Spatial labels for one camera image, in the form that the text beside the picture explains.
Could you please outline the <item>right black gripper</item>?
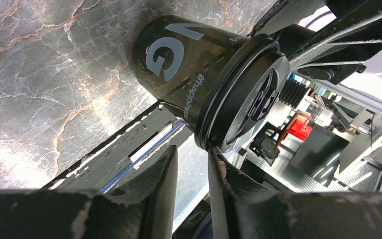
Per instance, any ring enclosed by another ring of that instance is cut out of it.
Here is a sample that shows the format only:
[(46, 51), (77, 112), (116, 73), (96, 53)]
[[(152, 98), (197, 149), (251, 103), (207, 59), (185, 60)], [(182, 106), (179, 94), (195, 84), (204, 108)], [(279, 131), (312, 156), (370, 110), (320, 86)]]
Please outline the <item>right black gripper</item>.
[[(318, 31), (297, 22), (326, 6), (335, 19)], [(280, 44), (293, 73), (338, 84), (382, 51), (382, 0), (276, 0), (253, 28)]]

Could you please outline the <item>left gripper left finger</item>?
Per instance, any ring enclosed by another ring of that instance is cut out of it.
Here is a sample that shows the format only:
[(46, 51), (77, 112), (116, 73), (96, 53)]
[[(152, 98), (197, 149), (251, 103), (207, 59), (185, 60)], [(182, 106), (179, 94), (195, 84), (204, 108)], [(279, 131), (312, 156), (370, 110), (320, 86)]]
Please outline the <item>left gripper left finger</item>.
[(0, 239), (169, 239), (178, 150), (109, 193), (0, 190)]

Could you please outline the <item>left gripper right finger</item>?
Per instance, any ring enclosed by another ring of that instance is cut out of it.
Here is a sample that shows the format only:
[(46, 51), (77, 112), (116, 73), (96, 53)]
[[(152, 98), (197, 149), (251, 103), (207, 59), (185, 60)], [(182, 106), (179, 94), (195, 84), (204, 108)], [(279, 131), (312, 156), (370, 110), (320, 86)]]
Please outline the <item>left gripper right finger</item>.
[(382, 239), (382, 192), (275, 192), (208, 149), (216, 239)]

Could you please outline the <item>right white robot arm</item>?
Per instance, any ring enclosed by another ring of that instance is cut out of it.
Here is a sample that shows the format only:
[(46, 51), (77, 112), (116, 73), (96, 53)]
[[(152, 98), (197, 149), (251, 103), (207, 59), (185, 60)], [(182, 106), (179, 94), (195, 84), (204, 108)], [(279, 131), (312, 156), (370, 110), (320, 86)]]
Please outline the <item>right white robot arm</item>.
[(382, 114), (382, 0), (275, 0), (261, 33), (293, 73)]

